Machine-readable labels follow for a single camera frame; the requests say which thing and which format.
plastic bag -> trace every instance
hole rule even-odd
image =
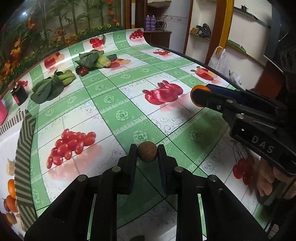
[[[209,67],[229,78],[229,65],[226,58],[226,50],[223,49],[222,52],[216,55],[216,52],[219,48],[222,47],[219,46],[215,49],[208,65]]]

brown round ball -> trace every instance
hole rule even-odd
[[[157,157],[157,146],[151,141],[144,141],[138,146],[138,157],[143,162],[153,162]]]

